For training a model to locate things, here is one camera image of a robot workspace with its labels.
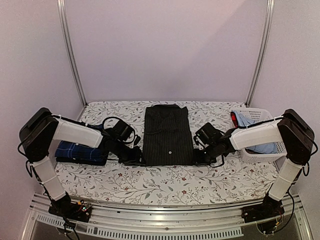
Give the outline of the black pinstriped long sleeve shirt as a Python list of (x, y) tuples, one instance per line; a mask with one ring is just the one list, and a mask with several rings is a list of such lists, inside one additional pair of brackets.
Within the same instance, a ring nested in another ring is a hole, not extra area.
[(147, 107), (142, 157), (147, 167), (191, 166), (194, 147), (188, 109), (176, 104)]

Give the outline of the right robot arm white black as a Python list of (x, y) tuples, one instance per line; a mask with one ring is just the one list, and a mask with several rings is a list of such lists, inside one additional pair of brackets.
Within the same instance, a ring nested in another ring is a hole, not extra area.
[(194, 141), (203, 147), (201, 153), (207, 161), (224, 158), (252, 146), (284, 144), (286, 159), (264, 198), (265, 202), (258, 208), (262, 218), (269, 218), (278, 210), (277, 202), (282, 200), (301, 169), (319, 150), (313, 130), (293, 109), (287, 109), (280, 117), (272, 120), (238, 126), (225, 133), (206, 123), (195, 133)]

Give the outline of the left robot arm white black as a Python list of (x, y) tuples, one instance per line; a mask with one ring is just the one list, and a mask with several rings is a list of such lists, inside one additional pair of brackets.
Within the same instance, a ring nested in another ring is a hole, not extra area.
[(113, 127), (105, 128), (104, 123), (90, 125), (54, 115), (42, 107), (20, 129), (17, 150), (27, 159), (27, 170), (36, 175), (63, 217), (70, 217), (75, 210), (51, 162), (49, 150), (52, 142), (64, 141), (100, 150), (103, 159), (112, 153), (124, 165), (145, 164), (142, 151), (137, 146), (139, 136), (135, 130), (122, 119), (116, 117), (115, 120)]

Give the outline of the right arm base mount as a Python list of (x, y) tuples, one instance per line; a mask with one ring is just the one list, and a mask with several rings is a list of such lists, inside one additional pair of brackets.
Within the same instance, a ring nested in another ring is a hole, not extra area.
[(285, 213), (282, 201), (274, 200), (267, 193), (262, 203), (245, 206), (241, 209), (241, 217), (245, 223), (265, 220)]

